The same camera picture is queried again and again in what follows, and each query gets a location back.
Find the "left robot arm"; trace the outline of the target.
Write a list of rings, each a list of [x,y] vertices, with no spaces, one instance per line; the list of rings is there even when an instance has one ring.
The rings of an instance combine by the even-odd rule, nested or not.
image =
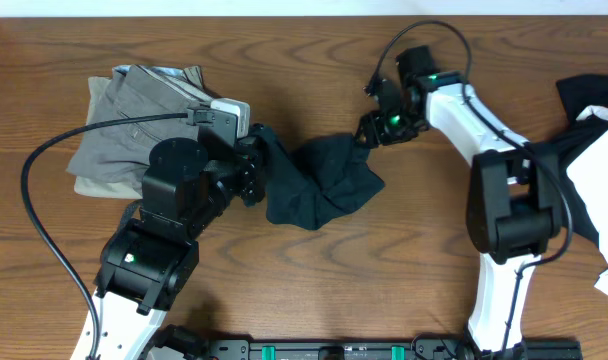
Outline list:
[[[197,138],[163,140],[149,153],[140,215],[122,222],[102,250],[88,318],[75,359],[206,359],[208,344],[164,318],[199,263],[198,237],[233,198],[265,195],[261,125],[221,132],[231,116],[193,115]]]

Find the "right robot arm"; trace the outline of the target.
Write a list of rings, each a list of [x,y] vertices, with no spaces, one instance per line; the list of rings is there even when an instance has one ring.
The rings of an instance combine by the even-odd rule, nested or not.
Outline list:
[[[356,140],[389,146],[436,129],[470,167],[468,236],[480,254],[476,301],[459,345],[444,359],[528,359],[521,332],[530,280],[562,225],[557,157],[505,126],[458,72],[442,72],[426,46],[396,58],[400,83],[376,78],[368,93],[378,108],[359,122]]]

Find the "black t-shirt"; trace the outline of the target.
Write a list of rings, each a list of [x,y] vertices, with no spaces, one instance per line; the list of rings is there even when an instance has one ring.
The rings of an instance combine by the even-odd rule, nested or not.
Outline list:
[[[368,167],[370,150],[350,133],[317,137],[293,151],[268,126],[256,124],[250,133],[266,145],[266,218],[272,224],[318,230],[385,187]]]

